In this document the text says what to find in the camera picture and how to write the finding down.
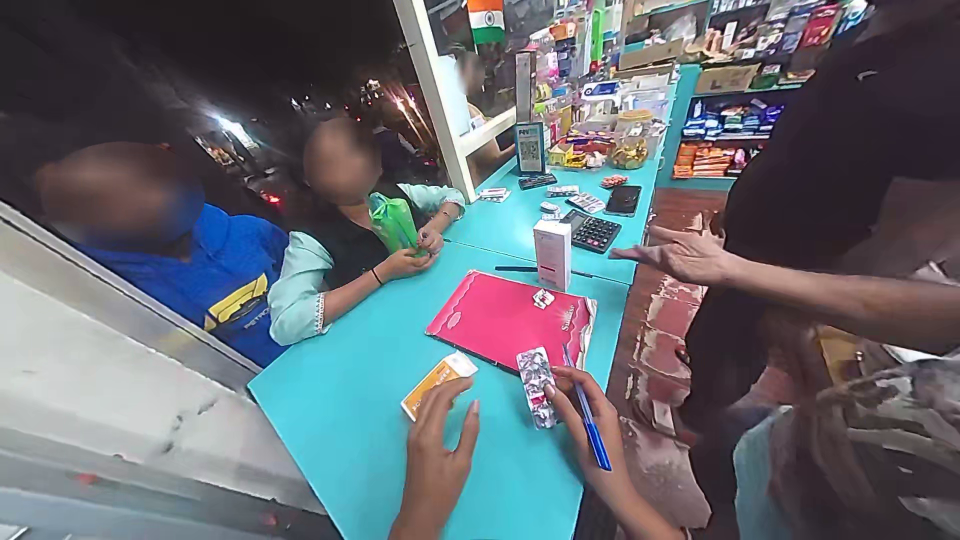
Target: smartphone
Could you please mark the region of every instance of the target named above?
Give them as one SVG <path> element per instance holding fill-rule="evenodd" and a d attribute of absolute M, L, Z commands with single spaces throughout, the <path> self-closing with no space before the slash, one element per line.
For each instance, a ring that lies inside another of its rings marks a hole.
<path fill-rule="evenodd" d="M 610 215 L 634 217 L 636 215 L 636 204 L 639 202 L 639 185 L 618 185 L 611 190 L 610 200 L 607 201 L 607 208 L 603 212 Z"/>

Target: blue pen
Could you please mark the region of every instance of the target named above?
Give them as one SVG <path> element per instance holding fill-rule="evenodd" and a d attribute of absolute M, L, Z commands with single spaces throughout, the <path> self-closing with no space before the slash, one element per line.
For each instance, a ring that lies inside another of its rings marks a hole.
<path fill-rule="evenodd" d="M 570 351 L 566 349 L 566 343 L 562 345 L 564 346 L 564 364 L 569 367 L 575 367 L 573 362 L 570 361 Z M 587 430 L 587 438 L 590 440 L 593 456 L 597 458 L 597 467 L 600 467 L 604 471 L 612 471 L 613 467 L 610 465 L 610 458 L 607 457 L 607 448 L 603 446 L 600 431 L 597 429 L 597 425 L 593 423 L 593 412 L 590 411 L 590 404 L 587 403 L 587 396 L 584 395 L 584 387 L 576 380 L 573 382 L 573 387 L 577 389 L 577 397 L 580 398 L 580 408 L 584 411 L 584 429 Z"/>

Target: black pen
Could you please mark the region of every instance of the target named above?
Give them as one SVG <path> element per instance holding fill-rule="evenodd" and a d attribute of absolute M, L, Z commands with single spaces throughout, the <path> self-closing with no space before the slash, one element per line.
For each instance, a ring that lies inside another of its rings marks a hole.
<path fill-rule="evenodd" d="M 494 270 L 499 270 L 501 272 L 536 272 L 536 266 L 494 266 Z M 576 270 L 570 270 L 571 274 L 576 274 L 578 276 L 583 276 L 585 278 L 593 278 L 595 276 L 588 274 L 587 272 L 577 272 Z"/>

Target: sleeve cuff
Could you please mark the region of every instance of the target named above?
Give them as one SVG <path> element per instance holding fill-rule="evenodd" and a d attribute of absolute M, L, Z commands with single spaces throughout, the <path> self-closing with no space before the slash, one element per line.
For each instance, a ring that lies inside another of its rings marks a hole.
<path fill-rule="evenodd" d="M 459 220 L 461 217 L 464 217 L 464 211 L 465 211 L 466 209 L 464 208 L 464 203 L 463 203 L 463 201 L 458 201 L 457 199 L 454 199 L 454 198 L 452 198 L 452 197 L 447 197 L 447 198 L 445 198 L 444 201 L 441 203 L 441 206 L 442 206 L 443 204 L 445 204 L 445 203 L 453 203 L 454 205 L 457 205 L 457 207 L 460 209 L 460 212 L 458 212 L 457 215 L 451 216 L 451 217 L 453 217 L 453 221 L 457 221 L 457 220 Z"/>
<path fill-rule="evenodd" d="M 316 325 L 314 327 L 314 335 L 320 335 L 326 333 L 330 329 L 330 325 L 324 326 L 324 298 L 326 297 L 326 292 L 322 292 L 317 295 L 317 317 Z"/>

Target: white medicine box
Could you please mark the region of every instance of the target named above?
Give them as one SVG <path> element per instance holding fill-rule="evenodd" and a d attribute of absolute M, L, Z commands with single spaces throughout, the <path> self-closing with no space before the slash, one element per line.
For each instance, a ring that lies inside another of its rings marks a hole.
<path fill-rule="evenodd" d="M 534 249 L 537 252 L 538 281 L 556 290 L 570 287 L 569 223 L 540 220 L 534 226 Z"/>

